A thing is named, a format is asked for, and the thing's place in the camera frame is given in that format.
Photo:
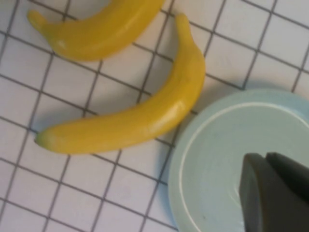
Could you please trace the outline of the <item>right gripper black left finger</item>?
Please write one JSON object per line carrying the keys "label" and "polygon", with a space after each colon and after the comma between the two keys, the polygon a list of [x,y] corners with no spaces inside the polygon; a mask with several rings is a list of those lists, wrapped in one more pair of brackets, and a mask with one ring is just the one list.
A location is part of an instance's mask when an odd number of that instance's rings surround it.
{"label": "right gripper black left finger", "polygon": [[309,201],[286,186],[266,157],[256,153],[244,156],[239,197],[247,232],[309,230]]}

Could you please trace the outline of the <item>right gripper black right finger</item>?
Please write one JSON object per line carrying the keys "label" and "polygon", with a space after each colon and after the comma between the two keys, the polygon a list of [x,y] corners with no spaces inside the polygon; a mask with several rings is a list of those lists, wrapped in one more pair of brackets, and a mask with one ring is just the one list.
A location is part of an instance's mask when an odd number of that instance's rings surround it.
{"label": "right gripper black right finger", "polygon": [[304,201],[309,200],[309,168],[279,153],[267,153],[266,160],[286,186]]}

